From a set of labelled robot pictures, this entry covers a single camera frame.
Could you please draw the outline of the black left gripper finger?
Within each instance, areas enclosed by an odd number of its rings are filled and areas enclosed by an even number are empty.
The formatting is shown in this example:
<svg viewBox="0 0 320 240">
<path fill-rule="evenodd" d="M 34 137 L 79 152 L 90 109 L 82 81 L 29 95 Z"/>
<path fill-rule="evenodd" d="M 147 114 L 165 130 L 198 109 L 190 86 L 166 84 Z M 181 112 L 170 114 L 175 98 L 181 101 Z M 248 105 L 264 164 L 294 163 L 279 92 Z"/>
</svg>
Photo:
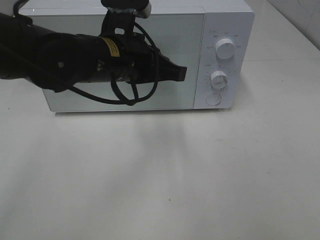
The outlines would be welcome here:
<svg viewBox="0 0 320 240">
<path fill-rule="evenodd" d="M 187 67 L 173 63 L 168 57 L 159 54 L 159 81 L 184 82 Z"/>
</svg>

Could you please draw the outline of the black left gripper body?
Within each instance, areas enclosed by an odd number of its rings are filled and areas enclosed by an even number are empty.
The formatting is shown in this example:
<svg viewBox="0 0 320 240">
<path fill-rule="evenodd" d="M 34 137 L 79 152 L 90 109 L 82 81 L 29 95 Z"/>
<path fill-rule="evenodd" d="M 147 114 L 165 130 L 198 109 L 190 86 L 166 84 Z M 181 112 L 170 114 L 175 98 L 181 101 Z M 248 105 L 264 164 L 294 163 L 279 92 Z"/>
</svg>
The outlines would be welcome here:
<svg viewBox="0 0 320 240">
<path fill-rule="evenodd" d="M 154 49 L 146 42 L 143 34 L 134 33 L 128 38 L 116 34 L 109 38 L 116 43 L 120 54 L 120 57 L 114 61 L 117 82 L 135 84 L 155 82 Z"/>
</svg>

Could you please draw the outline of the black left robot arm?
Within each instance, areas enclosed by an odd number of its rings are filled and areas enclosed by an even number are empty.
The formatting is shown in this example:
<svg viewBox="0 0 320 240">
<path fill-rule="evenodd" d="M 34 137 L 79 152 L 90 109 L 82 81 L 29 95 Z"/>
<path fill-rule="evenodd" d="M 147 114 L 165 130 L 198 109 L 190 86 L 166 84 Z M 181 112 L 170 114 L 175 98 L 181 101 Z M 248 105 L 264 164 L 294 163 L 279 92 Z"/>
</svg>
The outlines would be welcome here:
<svg viewBox="0 0 320 240">
<path fill-rule="evenodd" d="M 25 78 L 60 93 L 78 83 L 133 85 L 182 82 L 187 68 L 171 62 L 134 16 L 107 13 L 98 36 L 56 32 L 27 16 L 0 16 L 0 77 Z"/>
</svg>

